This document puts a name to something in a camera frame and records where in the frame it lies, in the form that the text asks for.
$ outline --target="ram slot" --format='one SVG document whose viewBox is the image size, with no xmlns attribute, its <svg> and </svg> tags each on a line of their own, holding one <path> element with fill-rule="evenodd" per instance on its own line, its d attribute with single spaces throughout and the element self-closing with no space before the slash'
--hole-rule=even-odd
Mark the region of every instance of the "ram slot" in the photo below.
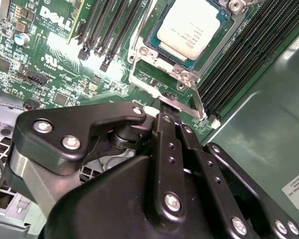
<svg viewBox="0 0 299 239">
<path fill-rule="evenodd" d="M 98 7 L 99 7 L 99 5 L 100 5 L 101 2 L 102 2 L 101 0 L 95 0 L 94 1 L 93 5 L 92 5 L 92 10 L 91 10 L 91 12 L 89 14 L 89 17 L 88 17 L 86 23 L 84 25 L 82 25 L 82 27 L 81 27 L 81 29 L 79 31 L 79 36 L 78 36 L 79 42 L 78 42 L 78 45 L 80 45 L 85 40 L 86 36 L 90 32 L 92 22 L 93 22 L 93 20 L 95 20 L 94 18 L 96 16 L 97 9 L 98 9 Z"/>
<path fill-rule="evenodd" d="M 142 6 L 142 2 L 141 0 L 136 0 L 133 4 L 133 6 L 130 8 L 130 11 L 128 13 L 128 17 L 124 23 L 124 26 L 120 32 L 120 34 L 118 35 L 117 39 L 115 40 L 115 43 L 113 44 L 113 47 L 112 49 L 107 53 L 106 57 L 105 57 L 105 60 L 104 62 L 102 63 L 102 66 L 101 66 L 101 70 L 106 72 L 107 71 L 107 68 L 109 67 L 111 61 L 114 59 L 117 51 L 119 50 L 124 38 L 125 38 L 125 35 L 126 33 L 128 32 L 134 18 L 136 17 L 139 9 L 141 8 Z"/>
<path fill-rule="evenodd" d="M 258 25 L 258 28 L 253 31 L 252 35 L 247 38 L 244 44 L 242 44 L 235 56 L 227 64 L 224 72 L 217 76 L 217 83 L 214 84 L 213 90 L 210 90 L 204 96 L 206 106 L 210 106 L 212 105 L 211 103 L 216 102 L 214 98 L 221 95 L 222 89 L 225 91 L 228 90 L 226 86 L 230 83 L 230 80 L 236 80 L 236 78 L 233 78 L 232 76 L 239 70 L 242 64 L 247 61 L 249 62 L 250 59 L 252 59 L 251 54 L 253 53 L 253 50 L 257 49 L 257 46 L 262 43 L 264 37 L 266 37 L 266 33 L 272 28 L 273 24 L 275 22 L 279 24 L 282 9 L 288 8 L 290 4 L 291 3 L 287 1 L 283 6 L 274 7 L 274 9 L 272 9 L 272 11 L 266 15 L 263 21 Z"/>
<path fill-rule="evenodd" d="M 266 62 L 266 60 L 274 54 L 276 49 L 279 47 L 281 42 L 289 35 L 292 30 L 299 23 L 299 7 L 292 6 L 293 12 L 284 20 L 283 27 L 276 29 L 276 34 L 273 38 L 267 39 L 262 49 L 259 49 L 259 56 L 254 60 L 253 66 L 251 69 L 243 70 L 237 76 L 239 83 L 234 85 L 230 91 L 223 95 L 219 102 L 215 105 L 215 108 L 219 111 L 225 109 L 227 104 L 235 97 L 235 95 L 242 90 L 245 84 L 252 78 L 252 76 L 261 68 L 261 66 Z"/>
<path fill-rule="evenodd" d="M 115 3 L 116 0 L 107 0 L 105 2 L 105 5 L 102 9 L 100 18 L 98 19 L 98 21 L 96 21 L 96 27 L 93 31 L 91 40 L 89 41 L 89 50 L 94 48 L 95 45 L 97 44 L 98 38 L 100 36 L 101 30 L 104 26 L 105 20 L 107 19 L 110 10 L 113 7 L 113 4 Z"/>
<path fill-rule="evenodd" d="M 98 55 L 103 55 L 105 53 L 105 51 L 107 50 L 107 48 L 109 47 L 109 44 L 111 42 L 111 39 L 113 38 L 113 34 L 115 29 L 117 28 L 121 17 L 124 13 L 124 10 L 128 4 L 128 0 L 122 0 L 118 9 L 116 10 L 114 19 L 112 20 L 108 31 L 106 32 L 103 41 L 101 44 L 99 44 L 96 48 L 95 48 L 95 52 L 97 52 Z"/>
</svg>

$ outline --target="black metal bracket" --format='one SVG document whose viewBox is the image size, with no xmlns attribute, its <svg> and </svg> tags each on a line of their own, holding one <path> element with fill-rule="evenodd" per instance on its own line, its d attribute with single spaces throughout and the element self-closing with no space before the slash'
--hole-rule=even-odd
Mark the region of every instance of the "black metal bracket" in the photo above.
<svg viewBox="0 0 299 239">
<path fill-rule="evenodd" d="M 40 120 L 50 123 L 53 130 L 36 131 L 33 125 Z M 140 125 L 145 120 L 143 110 L 132 103 L 30 111 L 18 117 L 12 140 L 25 157 L 56 174 L 69 175 L 82 167 L 91 138 L 102 142 L 111 130 Z M 66 136 L 78 139 L 80 147 L 76 150 L 64 147 L 62 139 Z"/>
<path fill-rule="evenodd" d="M 220 146 L 203 148 L 179 112 L 166 105 L 161 110 L 153 118 L 123 103 L 18 118 L 6 178 L 23 181 L 16 190 L 50 215 L 49 239 L 299 239 L 297 223 Z M 38 120 L 52 130 L 35 130 Z M 69 135 L 80 141 L 75 150 L 62 144 Z M 126 148 L 136 156 L 77 186 L 84 163 Z M 36 184 L 34 177 L 42 178 Z M 58 185 L 68 187 L 60 191 Z"/>
</svg>

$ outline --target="silver screw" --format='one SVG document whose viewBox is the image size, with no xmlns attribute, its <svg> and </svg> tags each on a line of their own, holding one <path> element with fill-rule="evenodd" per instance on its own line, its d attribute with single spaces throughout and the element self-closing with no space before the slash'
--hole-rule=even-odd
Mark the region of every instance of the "silver screw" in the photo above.
<svg viewBox="0 0 299 239">
<path fill-rule="evenodd" d="M 179 199 L 171 193 L 167 193 L 165 195 L 165 203 L 167 207 L 173 212 L 178 212 L 180 210 Z"/>
<path fill-rule="evenodd" d="M 142 114 L 142 110 L 138 107 L 133 107 L 133 111 L 134 113 L 138 114 L 138 115 L 141 115 Z"/>
<path fill-rule="evenodd" d="M 62 139 L 62 144 L 67 149 L 76 150 L 81 146 L 81 142 L 75 136 L 66 136 Z"/>
<path fill-rule="evenodd" d="M 193 131 L 191 130 L 190 127 L 185 126 L 184 128 L 185 128 L 185 130 L 186 130 L 187 133 L 193 133 Z"/>
<path fill-rule="evenodd" d="M 246 235 L 247 234 L 247 228 L 244 225 L 242 220 L 240 220 L 238 217 L 233 217 L 231 222 L 233 223 L 234 228 L 236 229 L 236 231 L 239 234 L 241 234 L 241 235 Z"/>
<path fill-rule="evenodd" d="M 147 56 L 149 54 L 149 49 L 147 47 L 144 47 L 142 46 L 140 49 L 139 49 L 139 52 L 141 55 L 143 56 Z"/>
<path fill-rule="evenodd" d="M 282 234 L 287 234 L 287 228 L 284 226 L 284 224 L 282 224 L 282 222 L 275 220 L 275 224 Z"/>
<path fill-rule="evenodd" d="M 229 3 L 229 9 L 233 13 L 238 13 L 243 7 L 244 7 L 244 5 L 240 0 L 232 0 Z"/>
<path fill-rule="evenodd" d="M 164 119 L 166 122 L 170 123 L 170 118 L 169 118 L 168 116 L 163 116 L 163 119 Z"/>
<path fill-rule="evenodd" d="M 294 234 L 299 235 L 298 228 L 296 228 L 296 226 L 292 222 L 288 222 L 288 227 Z"/>
<path fill-rule="evenodd" d="M 35 122 L 33 128 L 40 133 L 50 133 L 53 130 L 52 125 L 43 120 Z"/>
<path fill-rule="evenodd" d="M 220 153 L 220 149 L 217 146 L 213 145 L 213 149 L 215 150 L 216 153 Z"/>
</svg>

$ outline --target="dimm slot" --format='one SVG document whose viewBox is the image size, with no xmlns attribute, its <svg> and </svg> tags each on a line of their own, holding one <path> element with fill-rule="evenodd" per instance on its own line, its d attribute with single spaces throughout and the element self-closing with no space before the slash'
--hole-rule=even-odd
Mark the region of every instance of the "dimm slot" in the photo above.
<svg viewBox="0 0 299 239">
<path fill-rule="evenodd" d="M 277 29 L 282 29 L 286 20 L 285 18 L 276 22 L 278 19 L 280 19 L 280 16 L 287 16 L 288 19 L 299 8 L 299 5 L 293 5 L 292 7 L 290 6 L 291 5 L 289 4 L 287 8 L 282 8 L 282 10 L 279 13 L 279 16 L 275 15 L 273 19 L 270 20 L 270 22 L 265 23 L 265 25 L 269 27 L 266 27 L 265 29 L 261 29 L 261 31 L 259 31 L 259 33 L 257 34 L 257 38 L 252 40 L 252 42 L 255 42 L 256 44 L 254 44 L 253 47 L 250 47 L 247 51 L 244 51 L 245 55 L 241 55 L 241 57 L 239 58 L 241 62 L 238 61 L 238 66 L 233 66 L 235 68 L 232 73 L 228 73 L 227 75 L 223 76 L 223 79 L 225 79 L 225 83 L 221 86 L 222 91 L 218 91 L 214 95 L 215 98 L 211 98 L 211 100 L 209 100 L 206 103 L 208 107 L 211 107 L 213 109 L 217 107 L 217 105 L 220 103 L 220 99 L 223 98 L 224 95 L 228 94 L 229 91 L 231 91 L 233 87 L 238 83 L 239 75 L 243 71 L 248 70 L 251 66 L 251 63 L 254 63 L 256 61 L 257 55 L 259 55 L 263 50 L 262 48 L 266 47 L 269 44 L 268 41 L 270 39 L 275 39 Z"/>
<path fill-rule="evenodd" d="M 267 36 L 266 32 L 268 32 L 268 30 L 274 26 L 275 22 L 277 22 L 278 19 L 280 19 L 282 13 L 286 10 L 286 8 L 288 8 L 288 6 L 290 6 L 290 4 L 291 2 L 286 2 L 281 8 L 277 8 L 274 11 L 270 12 L 271 17 L 268 18 L 267 21 L 263 21 L 260 27 L 253 32 L 253 36 L 247 40 L 246 44 L 243 44 L 241 46 L 241 48 L 239 49 L 239 53 L 234 57 L 233 61 L 231 61 L 226 66 L 226 69 L 231 70 L 227 71 L 226 74 L 219 75 L 216 79 L 217 84 L 214 86 L 213 90 L 210 90 L 208 94 L 204 97 L 204 102 L 206 103 L 206 106 L 212 107 L 211 102 L 217 102 L 217 99 L 219 99 L 222 93 L 224 91 L 227 91 L 227 88 L 225 87 L 226 84 L 229 84 L 230 80 L 236 80 L 236 78 L 233 78 L 232 76 L 239 69 L 240 65 L 246 62 L 249 63 L 249 60 L 246 59 L 252 59 L 252 56 L 250 56 L 250 54 L 253 53 L 254 49 L 257 49 L 258 44 L 264 43 L 263 38 Z"/>
<path fill-rule="evenodd" d="M 92 37 L 91 37 L 91 40 L 90 40 L 90 44 L 89 44 L 89 49 L 92 49 L 95 47 L 97 41 L 98 41 L 98 38 L 100 36 L 100 32 L 104 26 L 104 23 L 105 23 L 105 20 L 107 19 L 108 15 L 109 15 L 109 12 L 110 10 L 112 9 L 113 7 L 113 4 L 114 4 L 115 0 L 106 0 L 105 2 L 105 5 L 102 9 L 102 12 L 101 12 L 101 15 L 100 15 L 100 18 L 99 20 L 96 22 L 96 27 L 93 31 L 93 34 L 92 34 Z"/>
<path fill-rule="evenodd" d="M 104 62 L 102 63 L 102 66 L 100 69 L 102 69 L 104 72 L 107 71 L 107 68 L 109 67 L 111 61 L 114 59 L 117 51 L 119 50 L 126 33 L 128 32 L 134 18 L 136 17 L 139 9 L 142 6 L 142 0 L 136 0 L 133 4 L 133 6 L 130 8 L 131 10 L 128 13 L 128 18 L 125 21 L 125 24 L 120 32 L 120 34 L 118 35 L 117 39 L 115 40 L 115 43 L 113 44 L 112 49 L 107 53 Z"/>
<path fill-rule="evenodd" d="M 97 11 L 100 3 L 101 3 L 101 0 L 95 0 L 94 1 L 93 5 L 92 5 L 92 10 L 91 10 L 91 12 L 89 14 L 89 17 L 88 17 L 86 23 L 82 26 L 81 31 L 79 31 L 79 36 L 78 36 L 79 42 L 78 42 L 78 45 L 80 45 L 84 41 L 85 37 L 89 33 L 92 21 L 93 21 L 93 19 L 95 17 L 96 11 Z"/>
<path fill-rule="evenodd" d="M 221 112 L 222 110 L 225 109 L 225 107 L 227 106 L 227 104 L 235 97 L 235 95 L 242 90 L 242 88 L 245 86 L 245 84 L 248 82 L 249 79 L 252 78 L 252 76 L 261 68 L 261 66 L 265 63 L 266 59 L 273 54 L 276 49 L 278 48 L 278 46 L 280 45 L 280 43 L 285 39 L 285 37 L 290 34 L 290 32 L 295 28 L 295 26 L 299 23 L 299 15 L 296 16 L 296 19 L 294 19 L 294 21 L 290 21 L 288 23 L 288 27 L 286 29 L 286 31 L 280 31 L 279 32 L 279 38 L 275 39 L 274 41 L 271 40 L 271 47 L 268 49 L 268 47 L 266 47 L 263 50 L 263 55 L 260 57 L 260 59 L 258 59 L 258 62 L 254 63 L 254 67 L 251 71 L 247 71 L 247 75 L 246 72 L 244 72 L 239 80 L 241 80 L 241 82 L 234 88 L 234 91 L 230 92 L 230 94 L 227 94 L 218 104 L 217 104 L 217 109 Z"/>
<path fill-rule="evenodd" d="M 225 89 L 223 89 L 222 92 L 218 94 L 217 97 L 213 100 L 213 104 L 208 104 L 209 107 L 212 107 L 213 109 L 217 108 L 219 104 L 223 101 L 223 99 L 226 98 L 227 95 L 233 91 L 234 87 L 241 80 L 242 75 L 244 75 L 253 66 L 253 64 L 255 64 L 255 62 L 259 59 L 259 57 L 261 57 L 262 53 L 264 53 L 266 48 L 268 48 L 268 46 L 270 45 L 270 42 L 276 40 L 276 37 L 278 36 L 277 32 L 285 28 L 286 21 L 289 21 L 291 19 L 291 16 L 293 16 L 298 10 L 299 10 L 299 3 L 298 5 L 292 5 L 292 7 L 290 7 L 289 5 L 288 9 L 285 9 L 285 11 L 281 12 L 281 14 L 288 16 L 287 18 L 282 19 L 277 23 L 273 23 L 273 25 L 270 27 L 271 30 L 270 34 L 262 35 L 262 33 L 260 33 L 260 36 L 262 36 L 258 40 L 258 42 L 260 42 L 260 46 L 255 50 L 253 49 L 253 52 L 249 56 L 249 59 L 254 59 L 253 62 L 252 63 L 250 61 L 243 62 L 243 64 L 239 67 L 235 75 L 231 76 L 232 79 L 237 79 L 237 80 L 232 81 Z"/>
<path fill-rule="evenodd" d="M 110 41 L 113 38 L 114 31 L 117 28 L 117 26 L 121 20 L 121 17 L 124 13 L 124 10 L 125 10 L 128 2 L 129 2 L 128 0 L 121 1 L 120 5 L 115 13 L 114 19 L 112 20 L 112 22 L 109 26 L 109 30 L 107 31 L 107 33 L 105 34 L 105 36 L 103 38 L 102 43 L 99 44 L 99 46 L 96 47 L 96 49 L 95 49 L 95 51 L 97 52 L 98 55 L 100 55 L 100 56 L 103 55 L 104 52 L 106 51 L 106 49 L 108 48 Z"/>
<path fill-rule="evenodd" d="M 244 42 L 246 37 L 248 37 L 251 32 L 257 28 L 259 23 L 264 19 L 264 17 L 270 12 L 270 9 L 272 6 L 276 4 L 275 1 L 269 1 L 266 2 L 262 7 L 261 10 L 257 13 L 254 19 L 247 25 L 245 30 L 242 32 L 241 35 L 239 35 L 238 39 L 233 43 L 233 45 L 230 47 L 229 51 L 224 56 L 224 62 L 219 62 L 216 67 L 213 69 L 213 71 L 209 74 L 209 76 L 204 80 L 203 85 L 199 87 L 199 94 L 202 97 L 202 100 L 204 99 L 205 94 L 208 92 L 208 90 L 213 86 L 215 83 L 215 75 L 218 72 L 222 72 L 222 69 L 224 65 L 231 60 L 231 56 L 235 54 L 237 51 L 237 48 Z"/>
</svg>

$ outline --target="black plastic component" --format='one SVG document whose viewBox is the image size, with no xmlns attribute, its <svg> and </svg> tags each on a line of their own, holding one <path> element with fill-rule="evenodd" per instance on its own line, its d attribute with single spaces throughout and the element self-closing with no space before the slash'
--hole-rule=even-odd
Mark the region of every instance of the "black plastic component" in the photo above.
<svg viewBox="0 0 299 239">
<path fill-rule="evenodd" d="M 56 174 L 69 175 L 83 165 L 90 138 L 99 137 L 103 140 L 114 128 L 142 124 L 146 114 L 136 114 L 134 108 L 137 107 L 136 104 L 121 103 L 26 112 L 17 119 L 14 146 L 22 155 L 44 168 Z M 52 132 L 37 132 L 33 124 L 39 120 L 50 122 Z M 70 150 L 62 145 L 62 139 L 68 135 L 80 140 L 79 149 Z"/>
<path fill-rule="evenodd" d="M 208 115 L 221 113 L 256 72 L 272 61 L 277 48 L 298 23 L 299 0 L 263 4 L 198 89 L 207 111 L 214 112 Z"/>
<path fill-rule="evenodd" d="M 111 21 L 111 24 L 109 25 L 109 29 L 106 32 L 102 43 L 95 49 L 95 52 L 97 52 L 98 55 L 103 55 L 108 48 L 111 39 L 113 37 L 113 33 L 115 29 L 117 28 L 119 22 L 122 20 L 121 17 L 125 11 L 125 8 L 128 4 L 128 0 L 121 0 L 120 5 L 118 6 L 116 13 Z"/>
<path fill-rule="evenodd" d="M 44 86 L 49 81 L 49 78 L 46 75 L 32 71 L 30 69 L 25 69 L 22 73 L 17 72 L 16 76 L 41 86 Z"/>
<path fill-rule="evenodd" d="M 248 205 L 245 216 L 250 219 L 261 238 L 271 238 L 269 235 L 276 235 L 277 238 L 299 238 L 299 235 L 296 236 L 287 227 L 288 222 L 292 222 L 297 228 L 299 225 L 220 146 L 209 143 L 205 150 L 216 158 L 232 194 Z M 279 232 L 275 220 L 286 225 L 287 235 Z"/>
<path fill-rule="evenodd" d="M 125 38 L 127 31 L 129 30 L 134 18 L 136 17 L 137 12 L 139 11 L 141 6 L 142 6 L 142 1 L 134 2 L 133 7 L 131 8 L 131 12 L 129 13 L 128 18 L 125 21 L 124 26 L 122 27 L 122 30 L 121 30 L 119 36 L 117 37 L 115 43 L 113 44 L 112 49 L 107 53 L 100 70 L 102 70 L 104 72 L 107 71 L 107 68 L 109 67 L 110 63 L 114 59 L 118 49 L 120 48 L 120 46 Z"/>
<path fill-rule="evenodd" d="M 23 107 L 26 108 L 29 111 L 32 110 L 36 110 L 40 107 L 41 102 L 36 101 L 34 99 L 27 99 L 24 103 L 23 103 Z"/>
</svg>

